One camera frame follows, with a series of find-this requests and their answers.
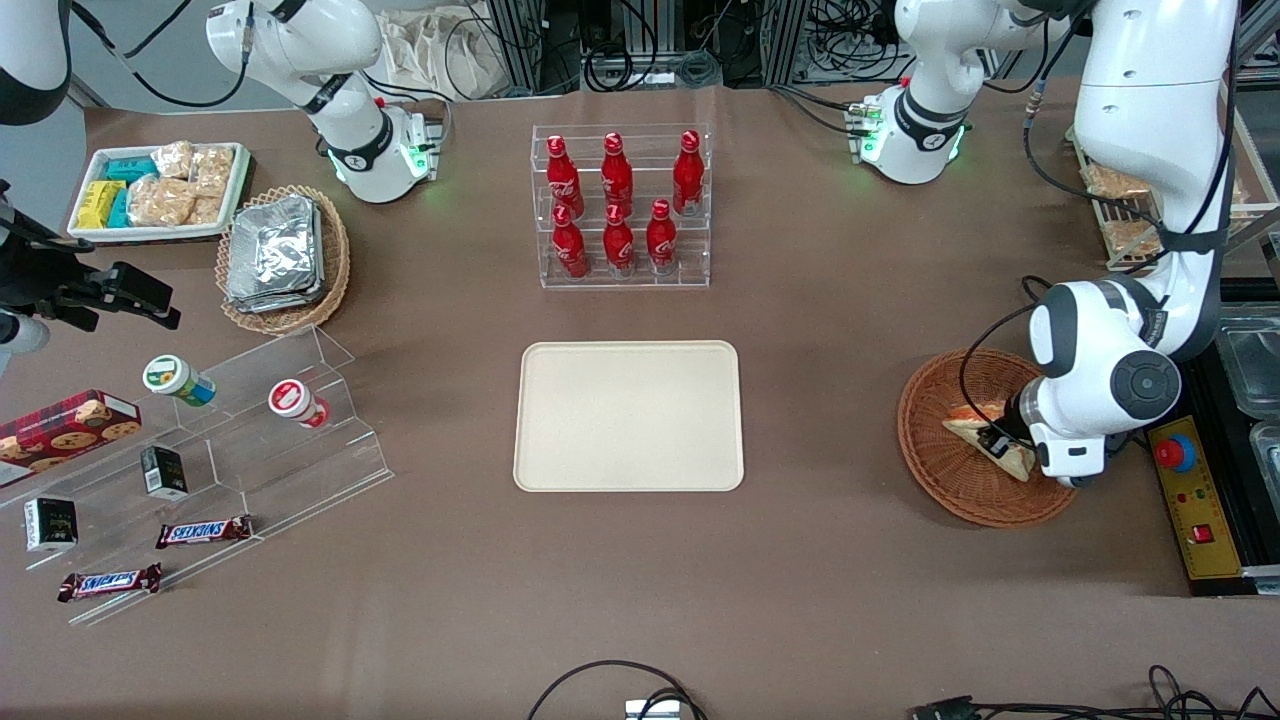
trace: red button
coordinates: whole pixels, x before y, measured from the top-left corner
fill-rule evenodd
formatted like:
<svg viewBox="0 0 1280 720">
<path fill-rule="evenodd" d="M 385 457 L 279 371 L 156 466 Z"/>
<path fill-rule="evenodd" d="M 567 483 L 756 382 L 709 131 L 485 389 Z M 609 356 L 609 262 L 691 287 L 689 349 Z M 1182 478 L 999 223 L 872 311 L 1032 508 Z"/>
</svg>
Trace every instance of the red button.
<svg viewBox="0 0 1280 720">
<path fill-rule="evenodd" d="M 1175 439 L 1162 439 L 1156 443 L 1156 464 L 1170 470 L 1181 465 L 1187 459 L 1187 452 L 1181 443 Z"/>
</svg>

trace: cable connector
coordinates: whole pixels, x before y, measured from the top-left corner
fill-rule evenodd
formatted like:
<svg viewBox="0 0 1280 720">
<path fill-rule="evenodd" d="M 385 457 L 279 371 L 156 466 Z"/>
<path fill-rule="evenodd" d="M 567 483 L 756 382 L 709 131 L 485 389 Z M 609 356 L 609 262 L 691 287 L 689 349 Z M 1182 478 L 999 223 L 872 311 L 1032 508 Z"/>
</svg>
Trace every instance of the cable connector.
<svg viewBox="0 0 1280 720">
<path fill-rule="evenodd" d="M 870 120 L 881 119 L 882 113 L 878 106 L 868 105 L 867 102 L 850 102 L 845 111 L 855 118 L 867 118 Z"/>
<path fill-rule="evenodd" d="M 1048 81 L 1041 78 L 1036 81 L 1036 88 L 1032 90 L 1032 96 L 1027 99 L 1027 119 L 1023 120 L 1024 128 L 1030 128 L 1032 123 L 1036 120 L 1036 115 L 1039 113 L 1041 102 L 1044 101 L 1044 86 Z"/>
<path fill-rule="evenodd" d="M 911 710 L 911 720 L 978 720 L 978 708 L 973 696 L 965 694 L 922 705 Z"/>
<path fill-rule="evenodd" d="M 241 63 L 248 64 L 248 54 L 253 50 L 253 4 L 248 5 L 248 15 L 244 18 L 244 32 L 241 33 Z"/>
</svg>

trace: candy bar wrapper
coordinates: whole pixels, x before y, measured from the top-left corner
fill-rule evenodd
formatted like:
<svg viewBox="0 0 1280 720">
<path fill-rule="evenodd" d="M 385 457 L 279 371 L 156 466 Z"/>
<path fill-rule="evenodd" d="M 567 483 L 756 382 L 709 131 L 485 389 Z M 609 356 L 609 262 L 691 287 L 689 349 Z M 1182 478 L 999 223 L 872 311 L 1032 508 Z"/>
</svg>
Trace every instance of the candy bar wrapper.
<svg viewBox="0 0 1280 720">
<path fill-rule="evenodd" d="M 124 573 L 105 573 L 101 575 L 81 575 L 72 573 L 63 580 L 58 591 L 58 602 L 70 602 L 118 592 L 148 591 L 160 592 L 160 564 L 142 570 Z"/>
<path fill-rule="evenodd" d="M 156 550 L 164 550 L 170 544 L 241 541 L 252 534 L 253 524 L 248 515 L 183 525 L 160 525 L 160 539 L 156 541 Z"/>
</svg>

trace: yellow control panel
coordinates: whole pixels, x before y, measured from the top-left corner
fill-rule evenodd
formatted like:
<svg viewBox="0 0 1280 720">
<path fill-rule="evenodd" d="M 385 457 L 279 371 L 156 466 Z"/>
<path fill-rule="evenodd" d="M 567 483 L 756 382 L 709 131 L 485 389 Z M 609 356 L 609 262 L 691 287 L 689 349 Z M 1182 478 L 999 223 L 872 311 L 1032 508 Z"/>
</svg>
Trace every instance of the yellow control panel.
<svg viewBox="0 0 1280 720">
<path fill-rule="evenodd" d="M 1196 423 L 1179 418 L 1147 433 L 1169 516 L 1192 580 L 1240 577 L 1240 556 L 1204 462 Z"/>
</svg>

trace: cookie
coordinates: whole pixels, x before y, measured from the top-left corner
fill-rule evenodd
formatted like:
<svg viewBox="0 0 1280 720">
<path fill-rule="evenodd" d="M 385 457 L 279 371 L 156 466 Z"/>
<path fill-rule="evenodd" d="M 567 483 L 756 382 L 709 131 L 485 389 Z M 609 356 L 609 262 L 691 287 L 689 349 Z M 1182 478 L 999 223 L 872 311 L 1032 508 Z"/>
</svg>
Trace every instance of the cookie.
<svg viewBox="0 0 1280 720">
<path fill-rule="evenodd" d="M 97 441 L 93 433 L 63 433 L 50 441 L 55 450 L 79 450 L 88 447 Z"/>
<path fill-rule="evenodd" d="M 90 428 L 97 428 L 111 419 L 111 411 L 97 400 L 90 400 L 76 410 L 76 421 Z"/>
<path fill-rule="evenodd" d="M 24 460 L 31 457 L 31 452 L 27 452 L 18 442 L 17 436 L 9 436 L 0 439 L 0 460 Z"/>
<path fill-rule="evenodd" d="M 138 423 L 129 420 L 128 423 L 120 423 L 119 425 L 111 425 L 102 430 L 102 437 L 105 439 L 120 439 L 124 436 L 132 436 L 142 428 Z"/>
<path fill-rule="evenodd" d="M 54 465 L 61 465 L 63 462 L 67 462 L 65 457 L 45 457 L 44 460 L 36 460 L 27 466 L 31 468 L 33 473 L 44 473 Z"/>
</svg>

